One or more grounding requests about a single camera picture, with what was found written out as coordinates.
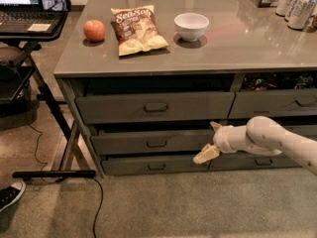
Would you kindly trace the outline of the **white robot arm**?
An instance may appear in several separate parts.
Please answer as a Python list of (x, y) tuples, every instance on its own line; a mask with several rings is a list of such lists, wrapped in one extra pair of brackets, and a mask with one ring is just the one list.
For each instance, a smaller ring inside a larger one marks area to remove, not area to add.
[(213, 144), (207, 143), (193, 158), (195, 164), (238, 151), (258, 156), (286, 154), (317, 175), (317, 142), (286, 130), (268, 117), (253, 117), (244, 126), (222, 126), (216, 122), (211, 122), (211, 126), (215, 132)]

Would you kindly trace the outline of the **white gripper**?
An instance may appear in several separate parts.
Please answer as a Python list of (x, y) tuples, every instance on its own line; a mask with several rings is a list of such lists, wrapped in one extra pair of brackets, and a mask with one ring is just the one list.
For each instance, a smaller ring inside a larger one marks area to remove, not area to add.
[(193, 158), (195, 164), (203, 164), (207, 161), (217, 158), (221, 153), (229, 154), (238, 151), (245, 151), (251, 144), (247, 136), (245, 126), (222, 126), (212, 121), (210, 123), (215, 135), (213, 143), (215, 145), (206, 144), (204, 148)]

